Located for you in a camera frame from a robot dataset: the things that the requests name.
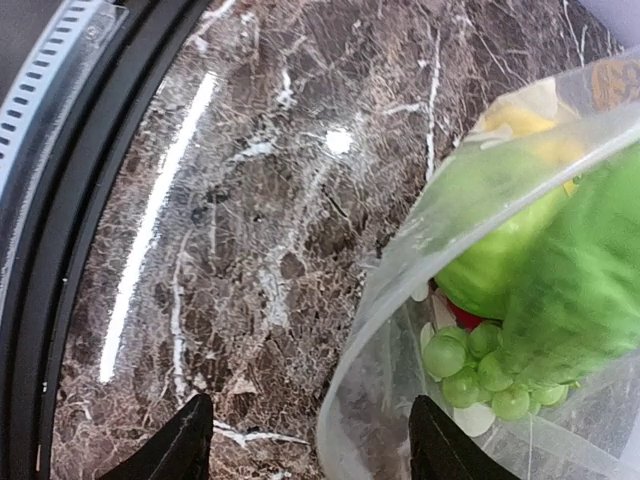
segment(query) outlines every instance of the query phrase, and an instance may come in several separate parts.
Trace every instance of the white marble vein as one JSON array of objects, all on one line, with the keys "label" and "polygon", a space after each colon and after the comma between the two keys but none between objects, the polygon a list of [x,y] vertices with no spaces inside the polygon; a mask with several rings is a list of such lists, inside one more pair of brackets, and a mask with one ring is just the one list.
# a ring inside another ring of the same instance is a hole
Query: white marble vein
[{"label": "white marble vein", "polygon": [[284,111],[289,110],[296,103],[293,98],[293,90],[291,90],[291,77],[286,68],[282,69],[282,90],[278,93],[276,101]]},{"label": "white marble vein", "polygon": [[429,109],[427,111],[427,182],[431,180],[435,171],[436,163],[436,145],[435,145],[435,127],[436,127],[436,98],[438,89],[440,88],[440,31],[436,34],[435,53],[433,55],[433,77],[431,78],[431,89],[429,91]]},{"label": "white marble vein", "polygon": [[281,255],[276,254],[274,261],[270,261],[268,269],[258,271],[258,279],[265,294],[267,295],[267,307],[265,311],[265,325],[263,330],[268,332],[272,326],[289,327],[289,307],[287,306],[287,295],[289,286],[280,274],[279,262]]},{"label": "white marble vein", "polygon": [[500,61],[500,59],[498,59],[498,57],[495,55],[495,53],[493,53],[493,51],[489,48],[489,45],[487,45],[487,42],[482,37],[482,35],[480,35],[479,38],[480,38],[480,41],[482,42],[482,45],[484,45],[485,50],[491,56],[491,59],[493,60],[493,63],[496,64],[496,66],[500,69],[500,71],[502,72],[502,74],[505,77],[517,78],[518,80],[520,80],[522,86],[525,86],[528,83],[524,78],[522,78],[522,76],[520,76],[516,72],[514,72],[509,67],[509,65],[507,64],[507,62],[504,59],[502,61]]},{"label": "white marble vein", "polygon": [[207,48],[209,47],[209,42],[207,42],[202,35],[207,33],[207,31],[211,28],[211,26],[216,23],[221,18],[224,18],[227,13],[233,8],[236,0],[225,0],[222,5],[220,5],[217,9],[213,11],[207,11],[202,14],[202,19],[204,22],[198,29],[189,35],[187,41],[185,42],[187,45],[195,45],[200,53],[205,53]]},{"label": "white marble vein", "polygon": [[241,433],[233,429],[230,425],[223,422],[219,422],[218,420],[213,421],[213,433],[217,433],[219,435],[222,435],[223,437],[228,438],[229,440],[234,441],[241,448],[247,448],[247,444],[249,442],[253,442],[256,440],[275,440],[278,442],[309,445],[309,442],[307,442],[306,440],[303,440],[301,438],[291,437],[289,435],[283,435],[281,433],[274,433],[274,432]]},{"label": "white marble vein", "polygon": [[424,102],[407,103],[407,104],[397,105],[395,107],[387,108],[382,111],[382,114],[395,115],[396,113],[400,113],[400,112],[413,113],[413,112],[418,112],[420,110],[425,109],[426,106],[427,105]]},{"label": "white marble vein", "polygon": [[284,480],[285,478],[291,478],[289,472],[277,472],[271,475],[271,480]]},{"label": "white marble vein", "polygon": [[183,288],[180,285],[180,272],[182,270],[182,261],[186,255],[185,251],[191,230],[189,230],[180,242],[180,250],[176,255],[176,264],[171,279],[171,292],[173,294],[173,305],[171,307],[171,337],[173,338],[173,381],[176,387],[176,400],[181,405],[187,391],[187,382],[184,376],[184,363],[182,356],[184,354],[185,336],[182,331],[182,293]]},{"label": "white marble vein", "polygon": [[582,44],[580,44],[580,42],[578,42],[578,37],[576,35],[575,30],[573,29],[573,22],[571,22],[571,18],[569,17],[569,0],[562,0],[562,7],[564,9],[564,18],[567,21],[567,24],[569,25],[569,31],[571,32],[571,38],[573,38],[573,43],[576,46],[576,52],[578,52],[578,58],[580,58],[580,65],[584,67],[584,34],[586,32],[586,26],[585,29],[583,29],[583,42]]}]

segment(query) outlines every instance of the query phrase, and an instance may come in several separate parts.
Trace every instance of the brown marble surface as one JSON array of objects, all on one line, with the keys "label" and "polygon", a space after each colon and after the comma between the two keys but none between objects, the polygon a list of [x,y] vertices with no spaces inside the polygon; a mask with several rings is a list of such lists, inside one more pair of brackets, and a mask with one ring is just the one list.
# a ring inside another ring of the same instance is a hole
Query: brown marble surface
[{"label": "brown marble surface", "polygon": [[214,1],[100,221],[54,478],[108,470],[197,391],[212,478],[323,478],[317,411],[426,174],[496,96],[615,50],[562,0]]}]

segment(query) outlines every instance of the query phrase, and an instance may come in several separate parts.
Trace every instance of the green lettuce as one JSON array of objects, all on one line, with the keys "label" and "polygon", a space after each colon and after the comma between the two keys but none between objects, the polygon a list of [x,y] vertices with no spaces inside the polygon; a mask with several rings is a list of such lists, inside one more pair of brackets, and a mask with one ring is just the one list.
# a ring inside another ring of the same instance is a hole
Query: green lettuce
[{"label": "green lettuce", "polygon": [[505,368],[569,384],[640,346],[640,146],[586,175],[519,268]]}]

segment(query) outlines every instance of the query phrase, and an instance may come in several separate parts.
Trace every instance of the clear plastic bag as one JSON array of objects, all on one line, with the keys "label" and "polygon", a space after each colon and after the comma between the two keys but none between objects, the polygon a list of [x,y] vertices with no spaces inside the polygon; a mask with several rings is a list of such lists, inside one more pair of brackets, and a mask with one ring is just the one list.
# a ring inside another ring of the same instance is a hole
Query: clear plastic bag
[{"label": "clear plastic bag", "polygon": [[[430,395],[452,415],[422,367],[419,337],[433,310],[411,293],[515,213],[640,140],[639,90],[640,50],[532,84],[497,99],[436,172],[367,278],[322,406],[318,450],[330,479],[410,478],[413,400]],[[510,110],[548,123],[503,121]],[[634,352],[562,406],[497,421],[474,441],[524,479],[640,479],[636,367]]]}]

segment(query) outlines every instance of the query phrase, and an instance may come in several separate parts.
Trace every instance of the produce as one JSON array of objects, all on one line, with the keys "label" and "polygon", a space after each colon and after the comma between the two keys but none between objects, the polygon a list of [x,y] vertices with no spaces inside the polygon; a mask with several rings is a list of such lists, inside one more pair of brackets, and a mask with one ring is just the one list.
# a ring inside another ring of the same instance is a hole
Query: produce
[{"label": "produce", "polygon": [[566,199],[563,188],[553,190],[449,263],[435,276],[447,298],[474,315],[503,319],[516,273]]},{"label": "produce", "polygon": [[529,411],[529,393],[522,386],[513,385],[496,393],[491,399],[491,408],[503,420],[518,420]]},{"label": "produce", "polygon": [[569,384],[640,346],[638,185],[635,145],[586,175],[531,249],[503,323],[517,382]]},{"label": "produce", "polygon": [[480,386],[476,372],[464,367],[455,375],[442,381],[442,394],[456,408],[468,408],[478,401]]},{"label": "produce", "polygon": [[442,391],[451,406],[490,402],[503,420],[537,414],[640,346],[638,185],[640,145],[585,175],[537,235],[514,275],[501,327],[483,322],[468,336],[447,327],[428,341],[429,371],[455,359],[440,375],[448,377]]},{"label": "produce", "polygon": [[466,356],[465,347],[446,335],[436,335],[422,347],[424,367],[434,377],[454,375],[464,366]]},{"label": "produce", "polygon": [[505,105],[488,113],[484,118],[485,130],[497,130],[501,125],[508,125],[514,137],[544,132],[556,126],[554,121],[514,105]]},{"label": "produce", "polygon": [[485,390],[500,392],[509,388],[513,376],[504,370],[502,352],[491,352],[478,364],[478,381]]},{"label": "produce", "polygon": [[469,335],[467,342],[469,352],[476,358],[483,358],[500,346],[499,335],[498,325],[492,322],[481,323]]}]

